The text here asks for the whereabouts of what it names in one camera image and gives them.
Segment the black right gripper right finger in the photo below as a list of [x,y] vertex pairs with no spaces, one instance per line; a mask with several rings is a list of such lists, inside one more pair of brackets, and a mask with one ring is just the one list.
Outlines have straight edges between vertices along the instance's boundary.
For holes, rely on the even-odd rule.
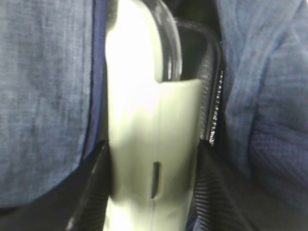
[[200,141],[189,231],[306,231],[308,215],[268,195]]

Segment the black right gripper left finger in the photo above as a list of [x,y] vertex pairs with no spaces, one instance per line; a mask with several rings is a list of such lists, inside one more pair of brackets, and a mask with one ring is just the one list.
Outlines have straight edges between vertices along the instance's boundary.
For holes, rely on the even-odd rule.
[[111,189],[109,145],[101,141],[54,189],[0,221],[2,231],[101,231]]

